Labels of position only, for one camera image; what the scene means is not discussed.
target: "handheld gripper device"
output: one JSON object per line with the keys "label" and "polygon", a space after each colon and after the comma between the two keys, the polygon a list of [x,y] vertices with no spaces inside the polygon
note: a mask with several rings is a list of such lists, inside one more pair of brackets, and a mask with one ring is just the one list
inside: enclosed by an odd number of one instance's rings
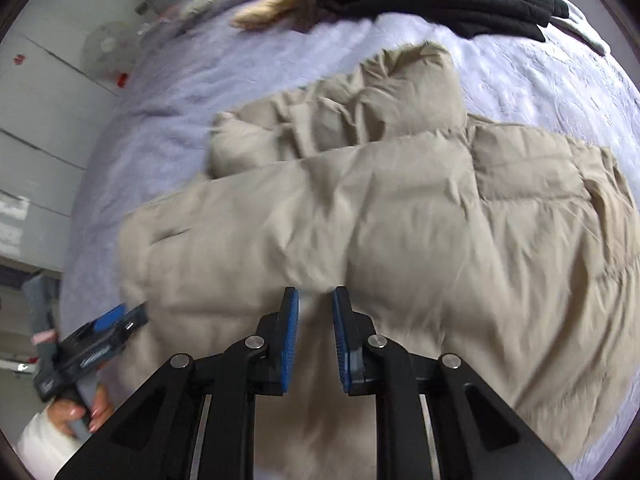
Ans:
{"label": "handheld gripper device", "polygon": [[455,354],[410,354],[333,293],[344,392],[376,396],[378,480],[433,480],[421,396],[431,419],[441,480],[571,480],[551,450]]}
{"label": "handheld gripper device", "polygon": [[65,464],[57,480],[250,480],[255,396],[292,373],[298,292],[222,354],[165,362]]}
{"label": "handheld gripper device", "polygon": [[68,399],[84,408],[82,419],[68,425],[80,442],[86,442],[92,435],[90,407],[98,386],[97,371],[122,353],[129,337],[146,324],[146,313],[144,305],[129,312],[120,305],[59,341],[51,310],[56,287],[56,280],[40,272],[22,284],[38,353],[33,385],[43,402]]}

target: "beige puffer jacket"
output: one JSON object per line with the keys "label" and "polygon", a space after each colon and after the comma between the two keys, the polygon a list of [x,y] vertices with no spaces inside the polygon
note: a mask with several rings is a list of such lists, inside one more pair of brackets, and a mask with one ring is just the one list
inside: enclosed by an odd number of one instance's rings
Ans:
{"label": "beige puffer jacket", "polygon": [[175,352],[220,352],[302,296],[290,394],[258,402],[256,464],[375,476],[372,399],[338,380],[327,292],[378,333],[463,357],[565,462],[639,364],[640,222],[607,148],[466,113],[436,44],[219,114],[209,174],[126,220],[138,386]]}

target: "white sleeve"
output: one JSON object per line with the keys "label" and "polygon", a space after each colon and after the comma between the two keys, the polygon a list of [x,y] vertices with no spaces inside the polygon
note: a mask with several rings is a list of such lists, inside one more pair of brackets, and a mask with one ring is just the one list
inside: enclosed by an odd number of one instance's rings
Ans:
{"label": "white sleeve", "polygon": [[59,431],[46,409],[27,424],[16,447],[22,463],[36,480],[53,480],[78,449],[80,443]]}

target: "red sticker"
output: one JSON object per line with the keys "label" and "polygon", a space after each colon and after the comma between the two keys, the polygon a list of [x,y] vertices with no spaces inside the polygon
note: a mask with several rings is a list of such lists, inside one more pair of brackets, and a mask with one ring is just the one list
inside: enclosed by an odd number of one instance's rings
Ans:
{"label": "red sticker", "polygon": [[124,85],[127,84],[127,80],[129,79],[129,74],[120,74],[118,78],[118,88],[124,88]]}

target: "white fan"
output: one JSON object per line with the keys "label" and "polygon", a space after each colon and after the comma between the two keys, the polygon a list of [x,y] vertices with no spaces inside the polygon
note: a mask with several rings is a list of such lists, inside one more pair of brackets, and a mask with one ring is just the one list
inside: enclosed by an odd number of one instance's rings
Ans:
{"label": "white fan", "polygon": [[138,34],[122,22],[108,22],[94,30],[82,48],[82,69],[93,79],[128,76],[140,56]]}

